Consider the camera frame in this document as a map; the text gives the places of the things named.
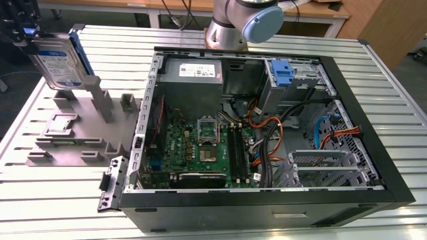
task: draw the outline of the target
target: green motherboard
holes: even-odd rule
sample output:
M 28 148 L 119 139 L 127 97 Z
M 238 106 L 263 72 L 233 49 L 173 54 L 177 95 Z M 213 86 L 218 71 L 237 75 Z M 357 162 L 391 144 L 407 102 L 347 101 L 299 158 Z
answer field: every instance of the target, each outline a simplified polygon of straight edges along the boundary
M 219 141 L 217 144 L 206 145 L 198 141 L 198 124 L 171 124 L 166 137 L 166 153 L 163 158 L 150 158 L 153 172 L 143 173 L 145 187 L 153 189 L 169 189 L 171 174 L 177 173 L 206 173 L 227 175 L 226 188 L 257 188 L 257 183 L 247 177 L 245 179 L 233 178 L 233 166 L 230 158 L 227 125 L 221 125 Z M 243 137 L 243 148 L 249 148 L 250 139 L 254 137 L 251 128 L 241 128 Z M 201 127 L 202 137 L 215 136 L 214 126 Z M 250 156 L 245 151 L 246 172 L 250 173 Z

